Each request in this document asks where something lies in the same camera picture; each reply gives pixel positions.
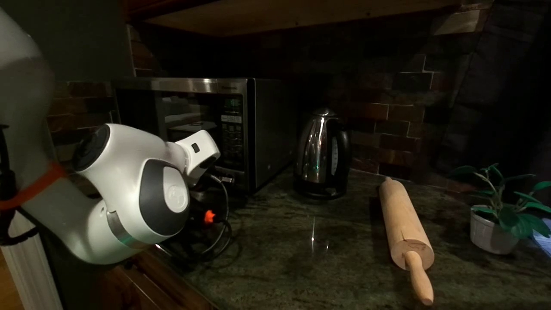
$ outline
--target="wooden cabinet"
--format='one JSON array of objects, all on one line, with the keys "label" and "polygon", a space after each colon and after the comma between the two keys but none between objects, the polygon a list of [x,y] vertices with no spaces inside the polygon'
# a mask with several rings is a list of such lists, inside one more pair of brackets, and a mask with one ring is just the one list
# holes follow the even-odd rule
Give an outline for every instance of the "wooden cabinet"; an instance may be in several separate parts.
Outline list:
[{"label": "wooden cabinet", "polygon": [[457,8],[460,0],[193,0],[176,8],[173,3],[138,4],[149,0],[128,0],[128,13],[149,23],[202,32],[237,35],[261,30],[374,18],[398,13]]},{"label": "wooden cabinet", "polygon": [[138,254],[102,273],[97,292],[102,308],[111,310],[216,308],[154,252]]}]

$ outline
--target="kitchen counter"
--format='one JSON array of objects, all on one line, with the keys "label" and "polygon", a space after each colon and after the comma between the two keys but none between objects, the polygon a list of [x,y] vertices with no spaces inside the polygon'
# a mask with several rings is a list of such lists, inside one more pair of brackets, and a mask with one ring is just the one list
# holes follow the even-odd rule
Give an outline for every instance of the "kitchen counter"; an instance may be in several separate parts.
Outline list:
[{"label": "kitchen counter", "polygon": [[[391,261],[378,199],[383,177],[352,172],[343,197],[317,201],[283,173],[235,211],[237,240],[181,271],[219,308],[416,308]],[[436,251],[428,270],[441,308],[550,308],[551,259],[534,242],[497,256],[469,239],[469,206],[445,187],[409,184]]]}]

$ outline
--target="stainless steel kettle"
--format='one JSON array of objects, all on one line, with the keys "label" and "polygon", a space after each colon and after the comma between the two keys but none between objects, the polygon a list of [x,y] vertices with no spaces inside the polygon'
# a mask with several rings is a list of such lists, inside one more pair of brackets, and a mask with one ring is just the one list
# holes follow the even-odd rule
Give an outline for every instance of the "stainless steel kettle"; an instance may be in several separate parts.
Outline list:
[{"label": "stainless steel kettle", "polygon": [[333,197],[345,194],[350,170],[350,141],[340,116],[317,110],[304,128],[295,161],[295,189]]}]

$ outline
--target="rolling pin handle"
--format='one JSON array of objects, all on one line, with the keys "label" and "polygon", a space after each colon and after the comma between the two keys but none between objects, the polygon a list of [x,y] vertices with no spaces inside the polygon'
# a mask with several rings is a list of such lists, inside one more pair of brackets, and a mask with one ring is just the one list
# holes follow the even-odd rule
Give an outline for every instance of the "rolling pin handle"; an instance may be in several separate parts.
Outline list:
[{"label": "rolling pin handle", "polygon": [[433,283],[431,278],[424,268],[424,263],[419,256],[417,251],[407,251],[404,254],[407,268],[410,270],[412,275],[412,285],[414,290],[417,294],[417,297],[424,302],[424,304],[433,304],[435,302],[435,290],[433,290]]}]

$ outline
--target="rolling pin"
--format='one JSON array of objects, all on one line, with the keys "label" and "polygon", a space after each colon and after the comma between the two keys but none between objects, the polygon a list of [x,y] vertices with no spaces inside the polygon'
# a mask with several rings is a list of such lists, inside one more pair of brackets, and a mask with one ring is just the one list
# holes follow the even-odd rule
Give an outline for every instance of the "rolling pin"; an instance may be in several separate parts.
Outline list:
[{"label": "rolling pin", "polygon": [[379,196],[391,256],[397,265],[410,271],[417,297],[424,304],[433,304],[435,290],[426,268],[435,263],[435,249],[409,190],[402,182],[386,177]]}]

